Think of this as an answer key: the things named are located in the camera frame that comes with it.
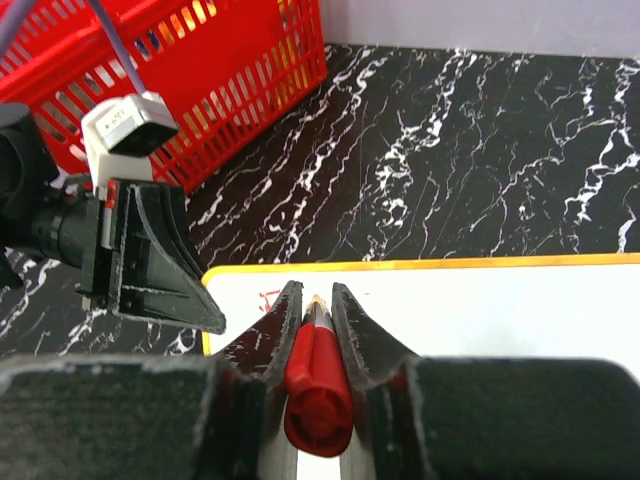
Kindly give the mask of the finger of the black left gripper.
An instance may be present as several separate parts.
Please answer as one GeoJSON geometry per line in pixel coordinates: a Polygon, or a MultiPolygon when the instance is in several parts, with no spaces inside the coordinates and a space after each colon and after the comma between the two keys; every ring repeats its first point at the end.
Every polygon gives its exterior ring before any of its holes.
{"type": "Polygon", "coordinates": [[[225,315],[202,283],[204,266],[190,236],[182,188],[123,183],[112,239],[113,314],[225,332],[225,315]]]}

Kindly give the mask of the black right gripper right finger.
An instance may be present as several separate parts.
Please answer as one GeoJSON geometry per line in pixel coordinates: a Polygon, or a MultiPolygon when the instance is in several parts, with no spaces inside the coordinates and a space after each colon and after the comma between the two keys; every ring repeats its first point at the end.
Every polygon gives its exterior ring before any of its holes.
{"type": "Polygon", "coordinates": [[[354,402],[344,479],[635,479],[639,384],[608,360],[422,357],[342,283],[354,402]]]}

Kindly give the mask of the yellow framed whiteboard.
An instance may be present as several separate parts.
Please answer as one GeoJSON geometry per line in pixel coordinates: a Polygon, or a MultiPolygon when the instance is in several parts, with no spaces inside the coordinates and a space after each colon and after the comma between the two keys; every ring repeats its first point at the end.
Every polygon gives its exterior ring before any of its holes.
{"type": "Polygon", "coordinates": [[[315,295],[331,314],[332,287],[342,283],[422,357],[608,360],[639,384],[635,253],[219,266],[203,283],[228,332],[206,340],[206,351],[224,350],[290,281],[302,286],[298,329],[315,295]]]}

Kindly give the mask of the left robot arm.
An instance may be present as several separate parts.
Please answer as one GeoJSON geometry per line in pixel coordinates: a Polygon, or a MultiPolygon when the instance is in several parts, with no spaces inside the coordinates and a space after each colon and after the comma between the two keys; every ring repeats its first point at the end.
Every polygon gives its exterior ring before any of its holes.
{"type": "Polygon", "coordinates": [[[204,268],[179,186],[110,177],[91,193],[52,186],[54,159],[22,103],[1,106],[1,246],[81,272],[86,310],[213,334],[226,318],[204,268]]]}

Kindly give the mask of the red capped white marker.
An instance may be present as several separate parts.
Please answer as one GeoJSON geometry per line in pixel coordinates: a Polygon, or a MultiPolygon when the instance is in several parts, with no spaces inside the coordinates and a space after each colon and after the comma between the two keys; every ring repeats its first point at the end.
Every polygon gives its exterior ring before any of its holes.
{"type": "Polygon", "coordinates": [[[332,317],[318,295],[303,312],[284,381],[284,430],[290,443],[318,457],[341,455],[351,441],[353,400],[332,317]]]}

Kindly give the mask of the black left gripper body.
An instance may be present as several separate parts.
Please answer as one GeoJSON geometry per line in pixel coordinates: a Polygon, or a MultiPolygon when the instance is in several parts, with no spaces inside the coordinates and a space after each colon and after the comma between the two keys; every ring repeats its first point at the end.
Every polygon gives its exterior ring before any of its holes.
{"type": "Polygon", "coordinates": [[[77,292],[84,310],[122,310],[128,182],[109,179],[86,195],[81,278],[77,292]]]}

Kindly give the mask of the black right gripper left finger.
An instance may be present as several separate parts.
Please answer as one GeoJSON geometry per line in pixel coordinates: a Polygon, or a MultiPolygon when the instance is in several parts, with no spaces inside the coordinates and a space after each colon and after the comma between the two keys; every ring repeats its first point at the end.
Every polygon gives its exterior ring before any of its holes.
{"type": "Polygon", "coordinates": [[[290,281],[212,356],[16,356],[1,364],[5,479],[292,479],[284,367],[302,316],[290,281]]]}

